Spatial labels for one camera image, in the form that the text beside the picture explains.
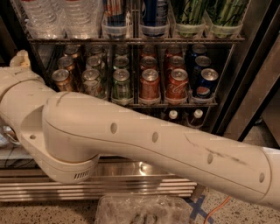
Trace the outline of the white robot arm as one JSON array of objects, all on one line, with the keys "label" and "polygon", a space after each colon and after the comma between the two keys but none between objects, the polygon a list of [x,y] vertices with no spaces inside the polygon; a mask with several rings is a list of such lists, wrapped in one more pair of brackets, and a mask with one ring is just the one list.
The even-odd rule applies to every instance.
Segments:
[{"label": "white robot arm", "polygon": [[0,116],[53,180],[88,178],[100,155],[155,165],[238,200],[280,210],[280,152],[87,94],[55,92],[25,66],[0,68]]}]

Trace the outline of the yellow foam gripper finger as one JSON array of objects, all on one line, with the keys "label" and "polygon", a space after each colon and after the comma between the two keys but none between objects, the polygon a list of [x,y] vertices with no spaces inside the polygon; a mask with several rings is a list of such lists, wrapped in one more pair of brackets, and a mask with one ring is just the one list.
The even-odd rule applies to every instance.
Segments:
[{"label": "yellow foam gripper finger", "polygon": [[23,67],[30,69],[31,62],[28,52],[26,50],[20,50],[17,52],[17,54],[10,61],[10,67]]}]

